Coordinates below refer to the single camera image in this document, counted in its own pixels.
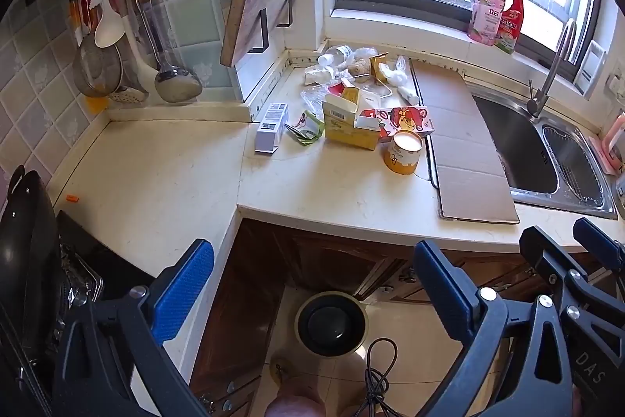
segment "kitchen countertop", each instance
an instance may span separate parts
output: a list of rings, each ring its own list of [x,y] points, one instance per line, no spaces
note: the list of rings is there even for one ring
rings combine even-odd
[[[287,102],[291,122],[304,110],[303,70],[282,79],[266,102]],[[537,225],[570,251],[582,251],[571,228],[579,214],[516,204],[516,225],[439,217],[427,159],[399,175],[371,152],[322,137],[303,147],[285,134],[272,156],[254,153],[257,123],[217,121],[112,122],[76,167],[61,197],[63,209],[95,238],[157,276],[196,238],[211,242],[212,276],[179,335],[165,347],[188,382],[204,325],[243,217],[274,224],[414,245],[434,239],[465,251],[518,252],[523,229]],[[625,222],[590,217],[606,234],[625,238]],[[133,390],[153,410],[137,377]]]

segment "faucet spout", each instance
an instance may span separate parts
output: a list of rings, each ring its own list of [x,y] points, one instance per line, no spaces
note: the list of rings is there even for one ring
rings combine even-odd
[[[575,44],[575,35],[577,33],[577,24],[573,18],[569,18],[567,23],[562,29],[560,34],[560,40],[558,41],[557,49],[555,50],[555,57],[553,64],[543,86],[532,95],[532,99],[527,102],[527,113],[532,117],[538,117],[545,107],[547,100],[549,99],[549,88],[555,79],[557,70],[560,67],[562,61],[569,60],[571,52],[573,51],[573,45]]]

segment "sink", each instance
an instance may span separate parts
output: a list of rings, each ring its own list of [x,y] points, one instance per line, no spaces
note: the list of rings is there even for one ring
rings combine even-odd
[[[618,218],[605,176],[576,126],[546,111],[532,118],[524,102],[468,85],[515,202]]]

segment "barcode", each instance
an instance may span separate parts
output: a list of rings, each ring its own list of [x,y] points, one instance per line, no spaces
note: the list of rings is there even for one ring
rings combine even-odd
[[[265,114],[265,119],[266,120],[280,120],[280,117],[282,117],[282,114],[283,112],[278,111],[278,110],[269,110]]]

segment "floor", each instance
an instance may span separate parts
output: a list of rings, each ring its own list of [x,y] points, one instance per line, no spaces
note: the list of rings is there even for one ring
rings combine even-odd
[[[326,403],[326,417],[338,417],[364,387],[366,349],[374,339],[391,338],[398,345],[399,356],[388,376],[391,387],[385,401],[397,412],[414,416],[461,350],[459,342],[449,339],[431,306],[384,302],[366,307],[369,330],[362,348],[338,360],[316,357],[296,340],[293,326],[300,305],[312,294],[286,287],[250,417],[263,417],[267,405],[276,397],[277,386],[269,374],[269,363],[274,356],[290,360],[299,372],[310,376]],[[390,345],[377,345],[371,364],[383,372],[392,358]],[[468,415],[484,409],[501,362],[502,359],[495,359]]]

